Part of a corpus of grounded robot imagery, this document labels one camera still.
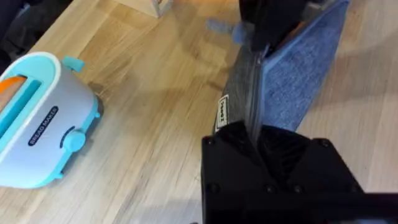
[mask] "wooden table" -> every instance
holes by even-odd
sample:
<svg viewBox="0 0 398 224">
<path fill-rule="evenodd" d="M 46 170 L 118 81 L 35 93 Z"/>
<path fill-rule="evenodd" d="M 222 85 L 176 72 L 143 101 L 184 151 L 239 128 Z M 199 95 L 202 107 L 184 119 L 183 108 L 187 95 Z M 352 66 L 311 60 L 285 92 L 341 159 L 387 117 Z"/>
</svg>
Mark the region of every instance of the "wooden table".
<svg viewBox="0 0 398 224">
<path fill-rule="evenodd" d="M 355 0 L 336 62 L 300 132 L 330 138 L 361 185 L 398 190 L 396 0 Z M 161 19 L 112 0 L 74 0 L 40 39 L 86 61 L 80 78 L 104 115 L 65 178 L 0 189 L 1 223 L 201 220 L 200 141 L 239 49 L 205 29 L 234 22 L 236 1 L 180 1 Z"/>
</svg>

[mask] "light blue toy toaster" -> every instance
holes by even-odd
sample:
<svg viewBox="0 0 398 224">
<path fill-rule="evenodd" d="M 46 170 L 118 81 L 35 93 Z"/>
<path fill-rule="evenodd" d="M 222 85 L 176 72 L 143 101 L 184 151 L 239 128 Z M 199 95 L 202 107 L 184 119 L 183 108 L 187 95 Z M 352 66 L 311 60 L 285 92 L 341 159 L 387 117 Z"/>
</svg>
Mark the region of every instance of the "light blue toy toaster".
<svg viewBox="0 0 398 224">
<path fill-rule="evenodd" d="M 31 189 L 62 177 L 73 152 L 98 118 L 98 99 L 72 70 L 84 63 L 37 52 L 16 60 L 0 77 L 25 82 L 0 112 L 0 185 Z"/>
</svg>

